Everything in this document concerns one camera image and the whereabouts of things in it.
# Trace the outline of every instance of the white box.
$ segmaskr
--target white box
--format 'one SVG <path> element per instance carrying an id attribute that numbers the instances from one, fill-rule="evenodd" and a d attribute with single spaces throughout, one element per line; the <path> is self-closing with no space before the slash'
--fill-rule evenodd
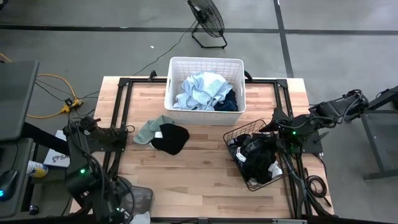
<path id="1" fill-rule="evenodd" d="M 237 112 L 175 110 L 178 86 L 187 77 L 200 72 L 215 72 L 222 75 L 233 86 L 238 103 Z M 164 107 L 177 124 L 201 124 L 232 126 L 246 110 L 244 88 L 244 66 L 240 59 L 173 57 L 170 59 Z"/>

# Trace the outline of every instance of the fan stand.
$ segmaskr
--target fan stand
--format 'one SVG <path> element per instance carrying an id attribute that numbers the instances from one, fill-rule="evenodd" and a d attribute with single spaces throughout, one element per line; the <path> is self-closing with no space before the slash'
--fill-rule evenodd
<path id="1" fill-rule="evenodd" d="M 223 46 L 211 46 L 211 47 L 203 46 L 203 44 L 201 44 L 199 42 L 199 40 L 195 37 L 195 35 L 193 35 L 198 30 L 198 26 L 199 26 L 199 22 L 197 23 L 197 25 L 195 26 L 195 28 L 192 31 L 192 38 L 194 38 L 195 41 L 198 42 L 198 44 L 200 45 L 201 48 L 204 48 L 204 49 L 217 49 L 217 48 L 224 49 L 228 45 L 228 43 L 225 40 L 224 34 L 222 34 L 221 37 L 223 38 L 223 40 L 225 42 L 225 45 L 223 45 Z"/>

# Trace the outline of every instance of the wire basket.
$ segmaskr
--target wire basket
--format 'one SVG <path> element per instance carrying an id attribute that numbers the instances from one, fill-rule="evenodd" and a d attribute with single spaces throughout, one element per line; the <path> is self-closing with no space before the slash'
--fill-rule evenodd
<path id="1" fill-rule="evenodd" d="M 234 154 L 233 154 L 233 151 L 229 150 L 228 141 L 230 141 L 232 139 L 236 139 L 238 136 L 240 136 L 242 134 L 250 134 L 250 135 L 252 135 L 254 133 L 260 133 L 259 130 L 261 128 L 265 127 L 265 126 L 266 126 L 266 123 L 263 120 L 259 119 L 257 121 L 253 121 L 253 122 L 251 122 L 249 124 L 241 126 L 240 128 L 236 128 L 236 129 L 224 134 L 224 142 L 225 142 L 226 147 L 227 147 L 227 149 L 228 149 L 229 153 L 231 154 L 231 156 L 232 156 L 234 161 L 235 161 Z M 269 184 L 274 183 L 277 180 L 280 180 L 281 178 L 283 178 L 283 177 L 285 177 L 285 176 L 287 176 L 289 174 L 289 171 L 286 168 L 286 165 L 284 164 L 285 161 L 283 160 L 283 158 L 281 158 L 279 156 L 279 153 L 276 153 L 276 161 L 278 161 L 278 163 L 279 163 L 278 164 L 279 168 L 282 169 L 282 175 L 278 175 L 278 176 L 272 178 L 272 180 L 266 182 L 265 184 L 255 183 L 255 182 L 251 181 L 250 179 L 248 179 L 247 177 L 245 177 L 243 175 L 242 171 L 241 171 L 240 166 L 237 165 L 239 173 L 241 174 L 243 180 L 246 183 L 246 186 L 248 187 L 248 189 L 250 191 L 259 190 L 259 189 L 261 189 L 261 188 L 263 188 L 263 187 L 265 187 L 265 186 L 267 186 Z"/>

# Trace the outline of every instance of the gray floor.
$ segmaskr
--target gray floor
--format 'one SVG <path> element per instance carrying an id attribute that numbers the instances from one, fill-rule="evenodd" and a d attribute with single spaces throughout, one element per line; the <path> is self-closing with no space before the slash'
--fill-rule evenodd
<path id="1" fill-rule="evenodd" d="M 272 0 L 214 0 L 227 28 L 277 29 Z M 280 0 L 286 29 L 398 30 L 398 2 L 390 0 Z M 187 28 L 194 21 L 185 0 L 11 0 L 0 22 L 73 26 Z M 180 32 L 52 32 L 0 30 L 0 52 L 15 61 L 39 60 L 40 73 L 67 78 L 83 96 L 99 90 L 105 75 L 130 75 L 165 52 Z M 199 34 L 207 43 L 217 43 Z M 173 56 L 240 58 L 254 77 L 286 77 L 279 34 L 227 33 L 224 50 L 204 50 L 186 35 L 179 46 L 145 69 L 166 75 Z M 398 35 L 287 35 L 294 77 L 304 78 L 311 103 L 360 88 L 373 99 L 398 85 Z M 43 78 L 58 87 L 58 80 Z M 53 91 L 58 96 L 67 97 Z M 94 108 L 87 99 L 82 111 Z M 52 114 L 62 103 L 35 88 L 29 113 Z M 29 121 L 55 133 L 66 117 Z M 331 130 L 323 140 L 335 212 L 345 218 L 397 223 L 398 178 L 363 182 L 377 171 L 359 120 Z M 42 196 L 40 215 L 56 215 L 66 197 Z"/>

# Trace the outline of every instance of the wooden table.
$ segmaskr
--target wooden table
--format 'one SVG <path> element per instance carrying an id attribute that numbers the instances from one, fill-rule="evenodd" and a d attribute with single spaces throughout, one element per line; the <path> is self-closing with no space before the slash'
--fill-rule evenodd
<path id="1" fill-rule="evenodd" d="M 111 123 L 119 78 L 103 79 L 95 118 L 101 118 L 99 125 L 104 128 Z M 308 113 L 303 79 L 288 78 L 287 81 L 294 115 Z M 176 156 L 132 141 L 149 119 L 167 115 L 164 95 L 165 83 L 134 84 L 127 125 L 135 126 L 136 131 L 129 134 L 119 169 L 119 175 L 133 185 L 154 191 L 152 217 L 290 218 L 284 181 L 278 180 L 256 192 L 249 191 L 223 141 L 224 133 L 234 128 L 257 119 L 266 123 L 271 120 L 276 107 L 272 85 L 246 84 L 246 112 L 235 126 L 180 124 L 188 130 L 190 139 Z M 124 98 L 121 105 L 118 125 Z M 103 160 L 103 153 L 95 156 Z M 302 160 L 310 175 L 326 181 L 323 165 L 315 156 L 304 154 Z M 333 213 L 333 208 L 323 200 L 320 203 Z"/>

